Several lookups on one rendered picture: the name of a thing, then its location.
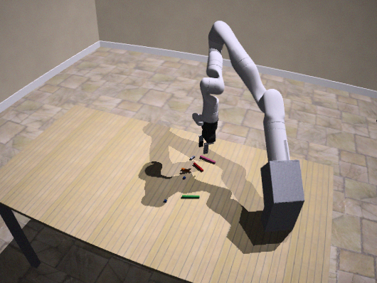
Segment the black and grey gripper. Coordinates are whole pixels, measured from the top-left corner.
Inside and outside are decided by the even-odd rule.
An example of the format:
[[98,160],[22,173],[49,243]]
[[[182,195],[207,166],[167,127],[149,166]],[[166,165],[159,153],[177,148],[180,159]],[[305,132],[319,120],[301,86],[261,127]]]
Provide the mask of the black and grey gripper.
[[199,135],[198,147],[203,146],[203,139],[206,140],[204,143],[203,154],[208,153],[208,145],[214,144],[216,141],[216,130],[218,127],[218,111],[216,113],[207,113],[202,111],[202,114],[193,113],[192,118],[198,126],[201,126],[202,135]]

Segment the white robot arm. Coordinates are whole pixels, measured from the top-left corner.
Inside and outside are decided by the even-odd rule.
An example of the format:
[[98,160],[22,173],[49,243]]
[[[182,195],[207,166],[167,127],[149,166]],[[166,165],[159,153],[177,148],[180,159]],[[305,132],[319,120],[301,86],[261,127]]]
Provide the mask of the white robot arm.
[[251,92],[260,110],[265,113],[263,126],[267,160],[290,160],[285,130],[285,109],[281,94],[277,90],[266,90],[264,88],[256,65],[226,23],[216,21],[213,24],[208,34],[208,44],[209,54],[206,74],[209,78],[203,78],[200,82],[203,111],[207,113],[218,111],[219,100],[212,95],[220,95],[224,91],[221,51],[225,44],[231,65]]

